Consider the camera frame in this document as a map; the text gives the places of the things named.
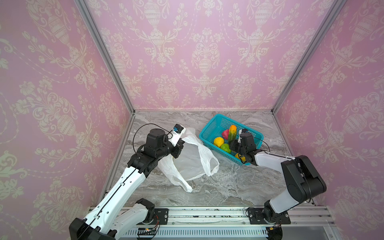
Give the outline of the green orange papaya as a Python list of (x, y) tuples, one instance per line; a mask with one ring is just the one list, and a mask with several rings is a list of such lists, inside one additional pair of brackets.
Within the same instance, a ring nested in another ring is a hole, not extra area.
[(236, 139), (237, 136), (237, 126), (231, 125), (228, 131), (228, 142), (232, 142)]

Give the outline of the green fruit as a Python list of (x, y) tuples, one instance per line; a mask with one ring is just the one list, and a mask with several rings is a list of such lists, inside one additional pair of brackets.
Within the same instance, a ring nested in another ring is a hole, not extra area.
[(229, 145), (229, 144), (226, 144), (226, 143), (222, 144), (222, 145), (220, 146), (220, 149), (223, 150), (223, 151), (225, 151), (225, 152), (228, 153), (228, 154), (230, 154), (230, 153), (232, 152), (231, 149), (230, 149), (230, 145)]

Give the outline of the yellow bell pepper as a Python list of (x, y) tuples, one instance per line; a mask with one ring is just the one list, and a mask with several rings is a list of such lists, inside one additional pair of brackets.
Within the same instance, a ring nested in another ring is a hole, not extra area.
[(236, 154), (235, 157), (237, 159), (239, 159), (243, 164), (245, 164), (247, 161), (246, 161), (246, 157), (244, 157), (243, 155), (240, 155), (240, 154)]

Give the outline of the pink fruit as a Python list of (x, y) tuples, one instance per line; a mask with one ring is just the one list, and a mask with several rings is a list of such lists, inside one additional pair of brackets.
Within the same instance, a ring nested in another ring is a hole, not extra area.
[(229, 138), (229, 129), (222, 132), (222, 137), (224, 140), (228, 140)]

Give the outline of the yellow fruit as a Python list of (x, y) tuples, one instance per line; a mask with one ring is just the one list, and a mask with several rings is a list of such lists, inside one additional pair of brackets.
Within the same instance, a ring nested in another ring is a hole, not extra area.
[(216, 147), (221, 148), (221, 146), (222, 146), (223, 144), (225, 144), (225, 139), (223, 139), (222, 137), (217, 137), (217, 138), (214, 139), (213, 144), (214, 144)]

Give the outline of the white plastic bag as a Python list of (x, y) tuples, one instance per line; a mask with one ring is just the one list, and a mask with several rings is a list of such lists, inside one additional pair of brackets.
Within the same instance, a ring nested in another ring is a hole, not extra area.
[(168, 155), (162, 158), (158, 168), (173, 185), (191, 193), (193, 188), (188, 182), (203, 176), (213, 176), (218, 172), (220, 163), (213, 152), (196, 136), (194, 128), (185, 128), (181, 140), (185, 143), (179, 157)]

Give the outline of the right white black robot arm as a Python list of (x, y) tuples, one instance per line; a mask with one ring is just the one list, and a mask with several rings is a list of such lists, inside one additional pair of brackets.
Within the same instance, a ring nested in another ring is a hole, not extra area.
[(228, 141), (242, 164), (269, 168), (284, 177), (286, 189), (264, 204), (262, 216), (267, 223), (282, 224), (288, 210), (326, 192), (325, 181), (307, 156), (286, 157), (258, 149), (247, 129), (240, 130), (239, 135), (229, 130)]

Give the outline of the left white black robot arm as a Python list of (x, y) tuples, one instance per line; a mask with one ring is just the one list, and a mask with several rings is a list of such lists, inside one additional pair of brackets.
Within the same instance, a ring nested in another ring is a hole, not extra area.
[(119, 240), (134, 226), (150, 224), (154, 218), (155, 205), (145, 199), (138, 200), (123, 214), (123, 206), (158, 166), (164, 157), (178, 158), (184, 141), (181, 139), (185, 128), (176, 124), (170, 132), (157, 127), (147, 135), (131, 156), (119, 181), (101, 202), (83, 219), (75, 218), (69, 226), (72, 240)]

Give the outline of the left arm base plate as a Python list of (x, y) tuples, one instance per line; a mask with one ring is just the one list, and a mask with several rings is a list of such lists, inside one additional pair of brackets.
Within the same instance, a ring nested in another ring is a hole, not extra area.
[(168, 224), (169, 209), (155, 208), (149, 210), (145, 220), (142, 222), (144, 225), (167, 225)]

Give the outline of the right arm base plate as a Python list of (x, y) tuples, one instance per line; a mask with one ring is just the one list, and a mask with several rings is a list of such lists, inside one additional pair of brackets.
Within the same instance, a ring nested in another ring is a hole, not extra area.
[(276, 214), (274, 211), (249, 207), (245, 211), (251, 225), (289, 225), (291, 219), (288, 212)]

